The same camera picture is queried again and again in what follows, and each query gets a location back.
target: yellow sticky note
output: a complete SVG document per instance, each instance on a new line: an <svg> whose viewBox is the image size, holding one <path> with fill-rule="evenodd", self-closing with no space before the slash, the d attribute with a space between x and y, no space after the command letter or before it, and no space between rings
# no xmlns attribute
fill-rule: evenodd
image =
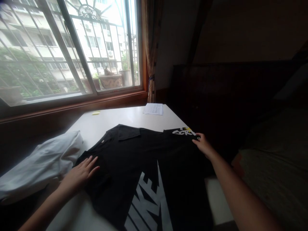
<svg viewBox="0 0 308 231"><path fill-rule="evenodd" d="M100 113L100 111L94 111L93 113L92 113L92 115L99 115L99 113Z"/></svg>

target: wooden window frame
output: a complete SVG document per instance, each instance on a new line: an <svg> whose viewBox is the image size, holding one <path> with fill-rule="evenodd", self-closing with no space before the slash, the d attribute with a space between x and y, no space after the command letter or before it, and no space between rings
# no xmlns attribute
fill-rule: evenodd
<svg viewBox="0 0 308 231"><path fill-rule="evenodd" d="M0 99L0 124L9 121L20 120L33 116L40 116L50 114L66 109L77 107L85 107L85 105L108 105L109 107L135 101L146 99L148 97L148 71L146 60L146 32L145 32L145 11L144 1L137 0L137 28L139 31L139 57L140 57L140 73L142 76L142 84L140 86L132 86L122 89L114 89L106 91L97 95L80 95L74 97L67 97L61 99L53 99L50 101L38 102L33 104L18 105L14 107L8 106Z"/></svg>

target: brown curtain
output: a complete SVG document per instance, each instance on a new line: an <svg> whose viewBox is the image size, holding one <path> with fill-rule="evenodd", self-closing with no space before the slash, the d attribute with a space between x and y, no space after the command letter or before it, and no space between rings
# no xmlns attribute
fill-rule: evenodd
<svg viewBox="0 0 308 231"><path fill-rule="evenodd" d="M144 0L146 20L146 53L149 72L148 103L155 103L155 66L157 59L160 21L163 11L163 0Z"/></svg>

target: hand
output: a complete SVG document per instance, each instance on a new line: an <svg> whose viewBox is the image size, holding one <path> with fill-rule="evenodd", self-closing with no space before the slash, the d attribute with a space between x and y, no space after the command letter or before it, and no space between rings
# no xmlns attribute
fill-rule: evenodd
<svg viewBox="0 0 308 231"><path fill-rule="evenodd" d="M57 191L63 195L72 197L80 191L93 174L99 169L99 166L92 169L97 157L92 160L92 156L86 158L79 165L72 168L71 171L64 177Z"/></svg>
<svg viewBox="0 0 308 231"><path fill-rule="evenodd" d="M192 140L195 145L199 148L199 150L205 155L207 159L212 161L213 157L218 155L212 145L206 140L204 134L196 133L196 135L200 136L198 140Z"/></svg>

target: dark wooden furniture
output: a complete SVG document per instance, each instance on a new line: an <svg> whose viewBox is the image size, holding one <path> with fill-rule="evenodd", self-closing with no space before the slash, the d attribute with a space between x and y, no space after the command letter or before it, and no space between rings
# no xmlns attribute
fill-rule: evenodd
<svg viewBox="0 0 308 231"><path fill-rule="evenodd" d="M257 116L306 62L176 65L167 105L230 163Z"/></svg>

